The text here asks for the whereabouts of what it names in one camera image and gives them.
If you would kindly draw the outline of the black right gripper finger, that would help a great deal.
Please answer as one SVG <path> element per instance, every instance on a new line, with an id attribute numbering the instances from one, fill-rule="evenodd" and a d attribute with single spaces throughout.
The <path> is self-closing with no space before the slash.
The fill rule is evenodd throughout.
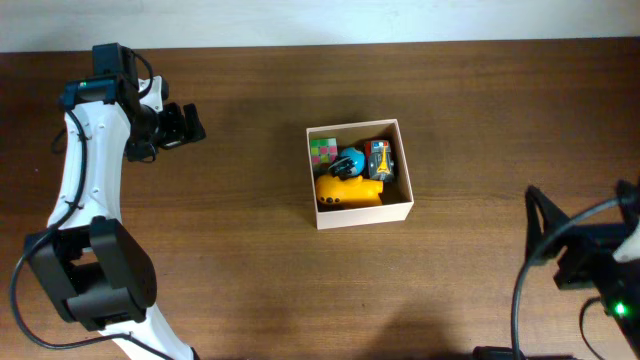
<path id="1" fill-rule="evenodd" d="M 639 225 L 639 185 L 619 180 L 615 191 L 624 224 L 629 230 L 635 230 Z"/>
<path id="2" fill-rule="evenodd" d="M 529 185 L 525 192 L 527 215 L 525 259 L 544 242 L 545 234 L 566 223 L 569 216 L 552 202 L 538 187 Z"/>

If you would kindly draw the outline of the pastel rubik's cube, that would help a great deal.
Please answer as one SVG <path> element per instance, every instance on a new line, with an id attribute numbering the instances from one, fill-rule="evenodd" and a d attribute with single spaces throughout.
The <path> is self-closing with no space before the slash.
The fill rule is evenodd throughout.
<path id="1" fill-rule="evenodd" d="M 338 156 L 338 145 L 335 138 L 313 139 L 309 145 L 311 164 L 313 166 L 331 165 Z"/>

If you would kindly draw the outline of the yellow rubber animal toy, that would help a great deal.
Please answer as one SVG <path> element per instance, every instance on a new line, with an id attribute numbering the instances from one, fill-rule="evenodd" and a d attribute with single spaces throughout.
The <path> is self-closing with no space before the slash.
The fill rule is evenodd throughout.
<path id="1" fill-rule="evenodd" d="M 350 208 L 380 206 L 384 183 L 363 176 L 347 178 L 325 174 L 315 182 L 316 199 L 328 206 Z"/>

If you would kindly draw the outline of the blue white ball toy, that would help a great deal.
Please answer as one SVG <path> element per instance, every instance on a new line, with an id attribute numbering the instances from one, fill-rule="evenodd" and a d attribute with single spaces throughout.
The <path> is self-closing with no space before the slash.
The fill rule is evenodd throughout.
<path id="1" fill-rule="evenodd" d="M 362 174 L 366 165 L 366 156 L 361 150 L 355 147 L 348 147 L 340 153 L 340 156 L 350 157 L 355 162 L 357 176 Z"/>

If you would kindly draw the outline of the red grey toy truck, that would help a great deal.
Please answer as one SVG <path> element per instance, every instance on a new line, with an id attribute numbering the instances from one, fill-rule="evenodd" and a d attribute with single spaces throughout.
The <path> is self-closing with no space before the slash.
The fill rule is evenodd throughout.
<path id="1" fill-rule="evenodd" d="M 371 180 L 391 183 L 395 180 L 394 160 L 388 140 L 370 140 L 364 143 L 367 175 Z"/>

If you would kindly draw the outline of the black round cap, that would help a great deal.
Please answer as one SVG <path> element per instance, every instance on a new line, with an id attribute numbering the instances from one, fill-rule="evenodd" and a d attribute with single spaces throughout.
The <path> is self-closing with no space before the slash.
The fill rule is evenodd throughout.
<path id="1" fill-rule="evenodd" d="M 355 162 L 348 156 L 338 156 L 329 166 L 328 173 L 342 180 L 357 176 Z"/>

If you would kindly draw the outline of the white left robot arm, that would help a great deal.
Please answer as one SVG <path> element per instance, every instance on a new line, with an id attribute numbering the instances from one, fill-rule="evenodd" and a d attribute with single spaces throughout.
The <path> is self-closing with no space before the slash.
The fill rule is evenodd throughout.
<path id="1" fill-rule="evenodd" d="M 152 163 L 160 150 L 205 139 L 195 105 L 168 100 L 147 61 L 118 43 L 92 49 L 93 74 L 60 97 L 67 144 L 58 198 L 44 231 L 26 237 L 16 267 L 30 266 L 62 320 L 93 338 L 68 350 L 115 342 L 131 359 L 195 359 L 157 304 L 154 265 L 122 224 L 124 161 Z"/>

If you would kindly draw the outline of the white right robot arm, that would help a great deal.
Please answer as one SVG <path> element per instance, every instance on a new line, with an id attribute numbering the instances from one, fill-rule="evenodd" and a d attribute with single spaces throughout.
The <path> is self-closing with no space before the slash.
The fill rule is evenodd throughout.
<path id="1" fill-rule="evenodd" d="M 511 335 L 519 347 L 518 316 L 524 279 L 533 266 L 557 259 L 560 290 L 594 288 L 604 311 L 639 354 L 639 185 L 621 180 L 615 196 L 573 217 L 539 188 L 525 192 L 525 261 L 514 286 Z"/>

